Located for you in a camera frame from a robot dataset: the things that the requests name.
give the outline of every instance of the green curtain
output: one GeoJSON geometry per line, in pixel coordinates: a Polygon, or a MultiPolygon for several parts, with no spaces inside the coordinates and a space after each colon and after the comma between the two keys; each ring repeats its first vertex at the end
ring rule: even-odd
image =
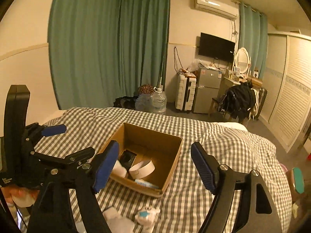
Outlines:
{"type": "Polygon", "coordinates": [[[140,85],[165,82],[169,0],[121,0],[119,27],[120,85],[133,96],[140,85]]]}
{"type": "Polygon", "coordinates": [[[251,6],[240,4],[240,39],[239,48],[246,48],[251,57],[251,71],[258,68],[259,78],[263,78],[266,68],[268,48],[268,20],[263,13],[252,11],[251,6]]]}
{"type": "Polygon", "coordinates": [[[53,0],[49,58],[60,109],[105,108],[141,84],[156,86],[168,18],[169,0],[53,0]]]}

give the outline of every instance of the air conditioner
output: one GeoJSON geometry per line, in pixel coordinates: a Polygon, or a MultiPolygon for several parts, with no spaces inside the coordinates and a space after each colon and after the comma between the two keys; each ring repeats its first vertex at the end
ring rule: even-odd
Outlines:
{"type": "Polygon", "coordinates": [[[238,17],[238,8],[216,0],[194,0],[194,7],[233,20],[238,17]]]}

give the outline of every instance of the pink object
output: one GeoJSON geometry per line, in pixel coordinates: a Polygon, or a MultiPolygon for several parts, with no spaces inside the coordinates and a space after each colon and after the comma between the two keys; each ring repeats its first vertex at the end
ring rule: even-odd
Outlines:
{"type": "Polygon", "coordinates": [[[286,166],[284,166],[284,165],[283,165],[283,164],[281,164],[281,163],[280,163],[280,165],[282,166],[282,168],[283,168],[284,172],[287,172],[287,171],[288,171],[288,169],[287,169],[287,167],[286,167],[286,166]]]}

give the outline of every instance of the refrigerator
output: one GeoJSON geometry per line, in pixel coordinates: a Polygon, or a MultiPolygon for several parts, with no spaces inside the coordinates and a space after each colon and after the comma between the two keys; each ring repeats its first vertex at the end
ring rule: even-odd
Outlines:
{"type": "Polygon", "coordinates": [[[208,113],[212,98],[217,98],[221,75],[221,71],[200,68],[194,95],[194,113],[208,113]]]}

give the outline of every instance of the screw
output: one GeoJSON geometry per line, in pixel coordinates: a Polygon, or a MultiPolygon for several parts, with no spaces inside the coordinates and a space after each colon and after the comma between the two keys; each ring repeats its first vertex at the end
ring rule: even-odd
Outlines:
{"type": "Polygon", "coordinates": [[[54,169],[51,170],[51,174],[52,174],[52,175],[55,175],[55,174],[57,174],[57,173],[58,173],[58,169],[54,168],[54,169]]]}
{"type": "Polygon", "coordinates": [[[229,169],[229,167],[225,164],[220,165],[220,169],[227,171],[229,169]]]}
{"type": "Polygon", "coordinates": [[[89,169],[91,167],[91,165],[89,163],[85,163],[82,165],[82,169],[86,170],[89,169]]]}
{"type": "Polygon", "coordinates": [[[252,170],[252,174],[254,176],[259,176],[260,175],[260,173],[257,170],[252,170]]]}

